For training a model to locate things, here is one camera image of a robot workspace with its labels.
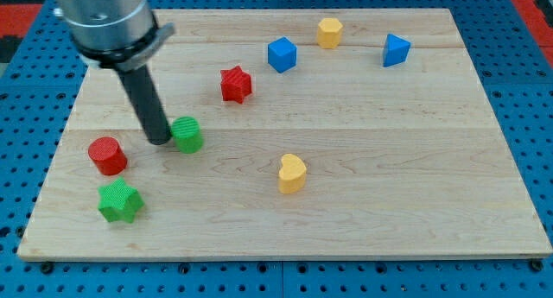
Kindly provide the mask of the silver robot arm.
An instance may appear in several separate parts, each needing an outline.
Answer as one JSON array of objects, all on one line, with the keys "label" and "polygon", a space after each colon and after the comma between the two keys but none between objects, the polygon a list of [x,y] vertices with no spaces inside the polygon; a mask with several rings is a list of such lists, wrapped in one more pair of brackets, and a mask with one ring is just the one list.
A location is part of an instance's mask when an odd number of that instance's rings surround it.
[{"label": "silver robot arm", "polygon": [[147,0],[55,0],[54,14],[70,28],[87,64],[130,72],[147,61],[175,33],[159,25]]}]

